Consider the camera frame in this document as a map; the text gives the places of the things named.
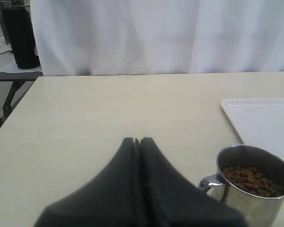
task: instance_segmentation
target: table surface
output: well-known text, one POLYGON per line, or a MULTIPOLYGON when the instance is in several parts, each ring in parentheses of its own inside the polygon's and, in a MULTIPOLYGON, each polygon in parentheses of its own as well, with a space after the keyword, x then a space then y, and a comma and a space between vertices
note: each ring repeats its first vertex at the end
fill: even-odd
MULTIPOLYGON (((240 143, 227 98, 284 98, 284 72, 39 77, 0 129, 0 227, 31 227, 124 137, 153 137, 197 185, 220 149, 240 143)), ((284 205, 274 226, 284 227, 284 205)))

